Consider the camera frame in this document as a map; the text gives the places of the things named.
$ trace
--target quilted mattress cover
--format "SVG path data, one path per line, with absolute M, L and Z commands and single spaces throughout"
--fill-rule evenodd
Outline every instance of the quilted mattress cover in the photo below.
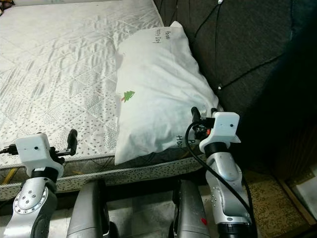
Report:
M 63 149 L 76 129 L 77 154 L 65 158 L 58 192 L 95 178 L 115 185 L 198 169 L 179 149 L 114 165 L 115 51 L 129 35 L 157 26 L 163 23 L 152 0 L 7 9 L 0 17 L 0 148 L 43 132 Z M 27 178 L 18 156 L 0 155 L 0 200 L 14 197 Z

